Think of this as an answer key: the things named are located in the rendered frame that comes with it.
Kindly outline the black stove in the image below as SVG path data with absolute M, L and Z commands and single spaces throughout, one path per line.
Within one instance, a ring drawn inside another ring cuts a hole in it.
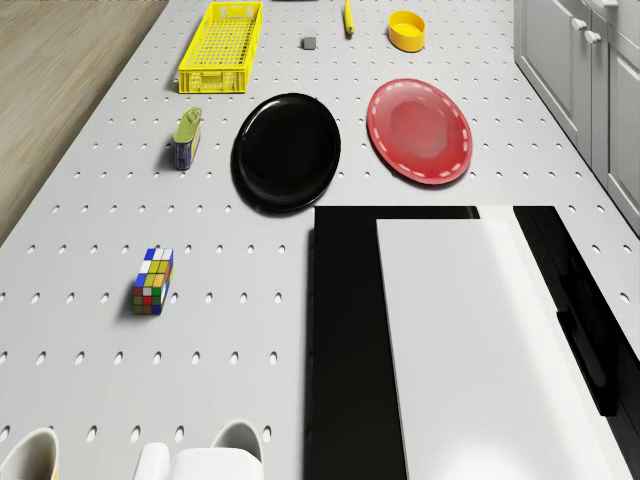
M 320 207 L 309 480 L 640 480 L 640 360 L 551 206 Z

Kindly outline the flat-sided can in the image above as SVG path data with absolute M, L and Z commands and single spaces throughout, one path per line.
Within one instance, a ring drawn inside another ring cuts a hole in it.
M 187 109 L 174 133 L 174 166 L 177 170 L 188 170 L 194 161 L 201 133 L 202 109 Z

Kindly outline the white cabinet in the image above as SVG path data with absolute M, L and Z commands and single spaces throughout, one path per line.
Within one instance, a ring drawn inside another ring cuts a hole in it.
M 640 237 L 640 0 L 514 0 L 514 51 Z

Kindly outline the puzzle cube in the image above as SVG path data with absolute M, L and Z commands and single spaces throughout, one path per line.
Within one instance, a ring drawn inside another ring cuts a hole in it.
M 137 315 L 162 313 L 173 275 L 172 248 L 149 248 L 133 286 L 133 310 Z

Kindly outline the yellow basket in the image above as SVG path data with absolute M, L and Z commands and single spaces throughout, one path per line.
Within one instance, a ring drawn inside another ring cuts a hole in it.
M 260 2 L 213 2 L 179 65 L 181 93 L 243 93 L 263 19 Z

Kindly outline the black plate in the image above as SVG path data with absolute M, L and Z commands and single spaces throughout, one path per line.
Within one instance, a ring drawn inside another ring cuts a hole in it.
M 231 171 L 249 205 L 285 214 L 324 194 L 340 154 L 341 137 L 329 109 L 291 92 L 265 100 L 247 116 L 234 141 Z

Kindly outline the yellow mug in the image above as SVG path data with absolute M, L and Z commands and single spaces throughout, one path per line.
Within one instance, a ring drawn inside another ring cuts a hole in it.
M 26 435 L 0 465 L 0 480 L 58 480 L 59 440 L 53 429 Z

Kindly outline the red plate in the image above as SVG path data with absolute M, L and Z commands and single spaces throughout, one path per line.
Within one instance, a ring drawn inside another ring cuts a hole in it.
M 397 78 L 378 87 L 367 107 L 366 126 L 381 159 L 411 181 L 444 185 L 470 166 L 468 121 L 449 96 L 424 81 Z

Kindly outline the yellow bowl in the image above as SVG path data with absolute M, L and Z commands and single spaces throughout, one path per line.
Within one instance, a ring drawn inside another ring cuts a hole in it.
M 418 14 L 399 10 L 388 20 L 388 37 L 391 43 L 405 52 L 418 52 L 424 48 L 426 23 Z

